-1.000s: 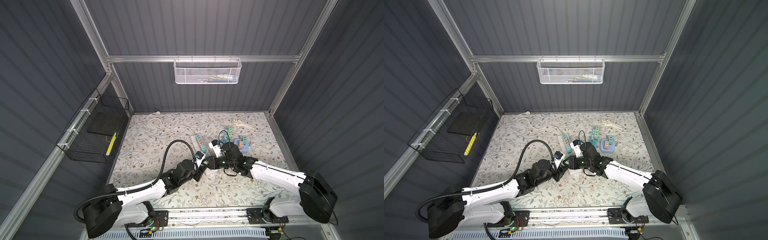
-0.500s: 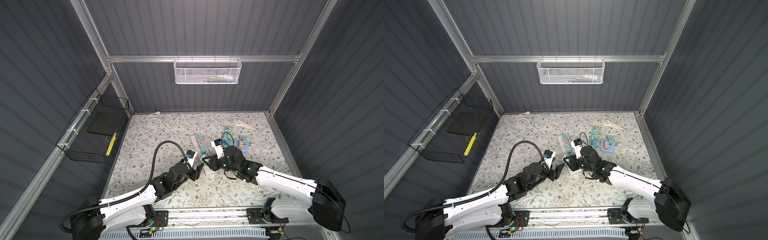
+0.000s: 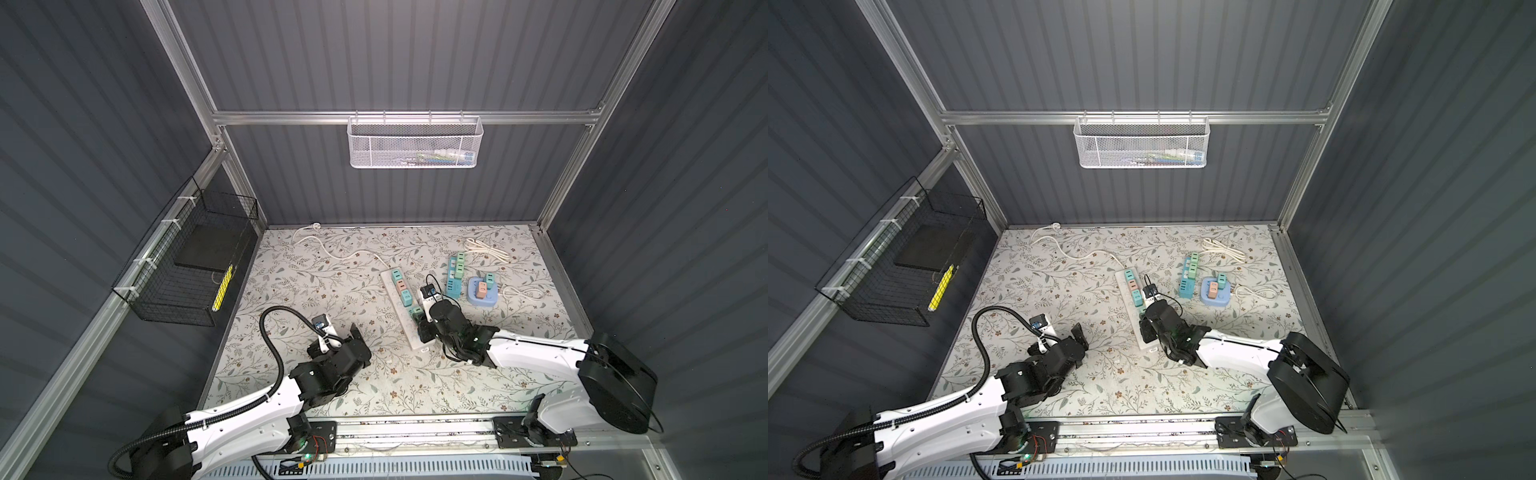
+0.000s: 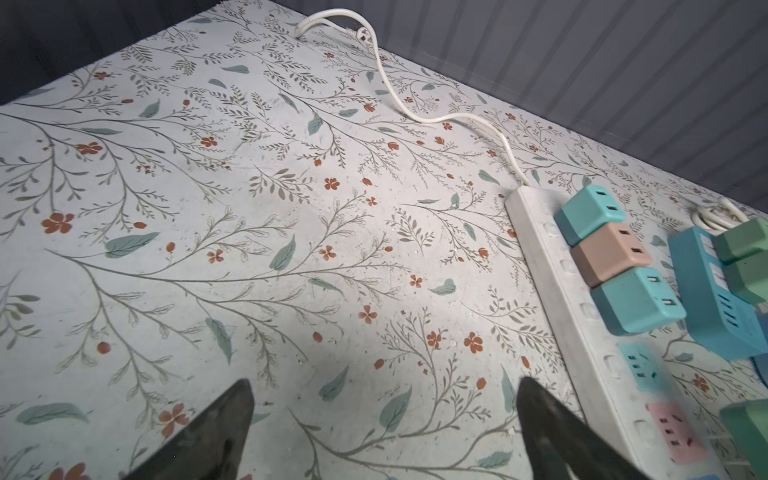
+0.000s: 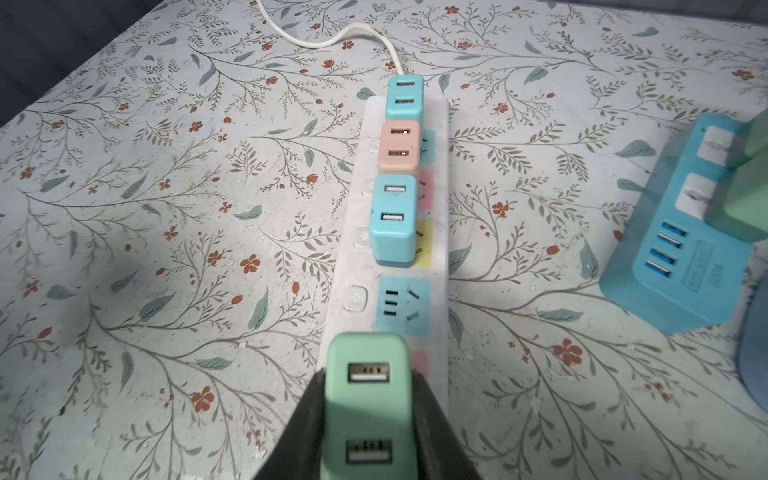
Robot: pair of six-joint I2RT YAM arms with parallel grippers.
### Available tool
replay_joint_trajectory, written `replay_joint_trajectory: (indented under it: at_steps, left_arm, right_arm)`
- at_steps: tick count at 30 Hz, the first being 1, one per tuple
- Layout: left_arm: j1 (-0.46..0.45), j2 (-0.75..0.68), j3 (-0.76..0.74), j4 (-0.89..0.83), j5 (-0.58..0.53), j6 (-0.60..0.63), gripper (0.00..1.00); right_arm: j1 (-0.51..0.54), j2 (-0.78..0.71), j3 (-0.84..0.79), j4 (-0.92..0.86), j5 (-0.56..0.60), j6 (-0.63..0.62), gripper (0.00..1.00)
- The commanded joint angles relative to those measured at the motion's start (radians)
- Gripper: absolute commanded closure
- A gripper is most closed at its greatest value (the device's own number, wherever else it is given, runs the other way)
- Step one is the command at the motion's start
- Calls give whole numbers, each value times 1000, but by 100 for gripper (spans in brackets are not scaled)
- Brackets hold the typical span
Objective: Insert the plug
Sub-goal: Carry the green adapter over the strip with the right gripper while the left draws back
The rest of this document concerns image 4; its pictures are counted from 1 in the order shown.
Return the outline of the teal power strip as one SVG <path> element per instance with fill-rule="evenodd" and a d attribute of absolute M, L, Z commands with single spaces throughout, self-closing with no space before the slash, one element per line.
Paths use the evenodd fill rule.
<path fill-rule="evenodd" d="M 671 236 L 668 245 L 693 340 L 727 361 L 765 354 L 755 309 L 730 291 L 713 236 L 693 226 Z"/>

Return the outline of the pink charger plug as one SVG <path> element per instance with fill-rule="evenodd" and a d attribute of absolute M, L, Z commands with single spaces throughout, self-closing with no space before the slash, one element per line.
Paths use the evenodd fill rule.
<path fill-rule="evenodd" d="M 606 223 L 571 249 L 586 284 L 598 287 L 634 267 L 649 267 L 647 249 L 625 224 Z"/>

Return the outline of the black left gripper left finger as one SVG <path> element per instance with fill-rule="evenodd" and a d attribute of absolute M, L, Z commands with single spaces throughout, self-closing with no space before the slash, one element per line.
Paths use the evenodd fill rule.
<path fill-rule="evenodd" d="M 249 380 L 234 382 L 128 479 L 236 479 L 252 414 Z"/>

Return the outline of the teal charger plug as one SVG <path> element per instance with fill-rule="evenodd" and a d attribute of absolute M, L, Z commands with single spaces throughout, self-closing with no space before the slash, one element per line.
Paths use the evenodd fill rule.
<path fill-rule="evenodd" d="M 606 223 L 623 223 L 626 213 L 606 188 L 588 185 L 555 213 L 554 220 L 567 244 L 575 247 Z"/>
<path fill-rule="evenodd" d="M 591 297 L 615 336 L 644 334 L 687 316 L 670 285 L 650 267 L 626 270 L 592 289 Z"/>

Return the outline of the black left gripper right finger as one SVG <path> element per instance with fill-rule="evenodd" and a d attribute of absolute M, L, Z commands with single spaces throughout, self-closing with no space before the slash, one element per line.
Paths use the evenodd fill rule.
<path fill-rule="evenodd" d="M 645 479 L 647 476 L 532 377 L 516 404 L 535 479 Z"/>

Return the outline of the green charger plug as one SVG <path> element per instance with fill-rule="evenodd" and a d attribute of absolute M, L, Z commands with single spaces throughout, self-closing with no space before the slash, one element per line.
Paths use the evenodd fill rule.
<path fill-rule="evenodd" d="M 755 218 L 727 230 L 713 239 L 721 262 L 731 264 L 768 249 L 768 223 Z"/>
<path fill-rule="evenodd" d="M 767 251 L 726 265 L 724 274 L 729 290 L 737 297 L 752 305 L 767 301 Z"/>
<path fill-rule="evenodd" d="M 767 400 L 724 407 L 720 417 L 759 479 L 767 478 Z"/>

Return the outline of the white multicolour power strip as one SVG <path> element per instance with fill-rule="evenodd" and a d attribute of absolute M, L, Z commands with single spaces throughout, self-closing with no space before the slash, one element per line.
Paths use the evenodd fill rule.
<path fill-rule="evenodd" d="M 653 479 L 727 478 L 652 338 L 606 328 L 554 220 L 568 199 L 520 186 L 505 208 L 587 425 Z"/>

